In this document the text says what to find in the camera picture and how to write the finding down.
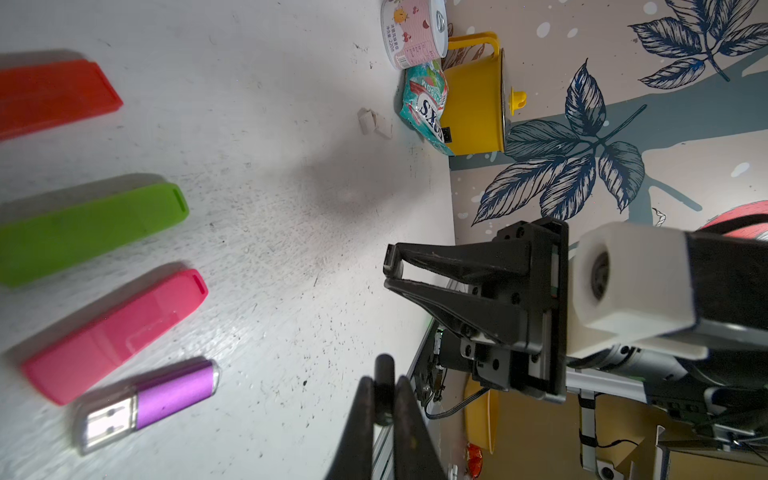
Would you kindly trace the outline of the black usb drive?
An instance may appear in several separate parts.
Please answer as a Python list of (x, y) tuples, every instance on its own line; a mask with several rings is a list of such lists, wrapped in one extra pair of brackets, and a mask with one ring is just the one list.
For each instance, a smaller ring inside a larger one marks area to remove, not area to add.
[(396, 246), (394, 244), (389, 244), (383, 262), (383, 273), (386, 277), (392, 277), (396, 273), (398, 265), (396, 254)]

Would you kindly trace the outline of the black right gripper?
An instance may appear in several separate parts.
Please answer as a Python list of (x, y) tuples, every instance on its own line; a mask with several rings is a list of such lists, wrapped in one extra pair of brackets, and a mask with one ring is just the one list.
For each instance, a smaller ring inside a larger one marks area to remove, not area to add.
[[(485, 243), (394, 245), (397, 270), (384, 286), (473, 344), (473, 380), (538, 400), (565, 400), (565, 222), (520, 221)], [(403, 263), (470, 284), (472, 295), (400, 279)], [(465, 327), (477, 333), (470, 337)]]

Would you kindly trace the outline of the black usb cap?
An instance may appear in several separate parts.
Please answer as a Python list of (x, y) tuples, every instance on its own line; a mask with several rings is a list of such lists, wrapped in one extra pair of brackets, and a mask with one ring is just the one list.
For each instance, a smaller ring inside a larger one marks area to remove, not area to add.
[(374, 368), (375, 423), (381, 427), (393, 423), (395, 399), (395, 362), (389, 354), (380, 354)]

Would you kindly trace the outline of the purple usb drive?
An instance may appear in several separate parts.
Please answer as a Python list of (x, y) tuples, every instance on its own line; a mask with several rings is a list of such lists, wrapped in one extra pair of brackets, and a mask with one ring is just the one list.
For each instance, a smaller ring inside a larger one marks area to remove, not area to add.
[(80, 407), (74, 443), (80, 455), (119, 441), (215, 395), (216, 361), (198, 359)]

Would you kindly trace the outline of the red usb drive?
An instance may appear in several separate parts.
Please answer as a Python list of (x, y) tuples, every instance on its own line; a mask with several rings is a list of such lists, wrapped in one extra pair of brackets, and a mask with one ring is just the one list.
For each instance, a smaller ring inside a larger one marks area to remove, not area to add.
[(1, 72), (3, 141), (115, 112), (123, 101), (95, 62), (72, 60)]

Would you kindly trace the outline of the clear usb cap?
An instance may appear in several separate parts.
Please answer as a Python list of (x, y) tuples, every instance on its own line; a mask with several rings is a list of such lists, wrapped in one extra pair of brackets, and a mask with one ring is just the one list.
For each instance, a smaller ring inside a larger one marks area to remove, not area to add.
[(394, 123), (389, 117), (374, 110), (362, 108), (358, 111), (357, 118), (363, 135), (376, 134), (387, 140), (393, 138)]

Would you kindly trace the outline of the pink usb drive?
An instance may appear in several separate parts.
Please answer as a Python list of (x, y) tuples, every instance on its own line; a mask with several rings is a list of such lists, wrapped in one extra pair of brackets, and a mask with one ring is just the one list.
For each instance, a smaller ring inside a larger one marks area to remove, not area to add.
[(199, 271), (175, 273), (22, 364), (31, 385), (65, 406), (192, 315), (209, 289)]

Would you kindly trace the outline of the green usb drive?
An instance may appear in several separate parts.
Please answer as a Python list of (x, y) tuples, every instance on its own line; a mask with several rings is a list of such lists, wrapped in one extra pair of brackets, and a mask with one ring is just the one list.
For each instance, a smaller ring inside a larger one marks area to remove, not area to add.
[(178, 185), (157, 183), (1, 227), (1, 284), (15, 288), (182, 223)]

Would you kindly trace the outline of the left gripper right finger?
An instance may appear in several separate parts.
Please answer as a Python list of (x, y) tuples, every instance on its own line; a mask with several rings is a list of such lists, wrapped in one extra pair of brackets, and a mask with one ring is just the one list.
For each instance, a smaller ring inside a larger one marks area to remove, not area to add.
[(395, 479), (447, 479), (406, 376), (395, 384), (393, 430)]

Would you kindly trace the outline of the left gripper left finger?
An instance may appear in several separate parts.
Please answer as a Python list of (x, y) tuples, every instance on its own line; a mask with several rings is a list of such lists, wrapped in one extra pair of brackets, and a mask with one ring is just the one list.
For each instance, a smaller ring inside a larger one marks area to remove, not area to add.
[(375, 383), (372, 378), (363, 377), (326, 479), (371, 479), (374, 420)]

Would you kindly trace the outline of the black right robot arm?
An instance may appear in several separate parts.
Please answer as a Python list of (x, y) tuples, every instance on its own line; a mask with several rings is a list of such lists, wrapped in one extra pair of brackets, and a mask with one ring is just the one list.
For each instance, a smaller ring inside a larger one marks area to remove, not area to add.
[(485, 243), (397, 243), (388, 290), (437, 322), (418, 400), (447, 371), (477, 395), (514, 391), (561, 403), (569, 372), (642, 387), (687, 423), (689, 450), (767, 455), (767, 218), (722, 217), (694, 231), (613, 222), (572, 241), (551, 217)]

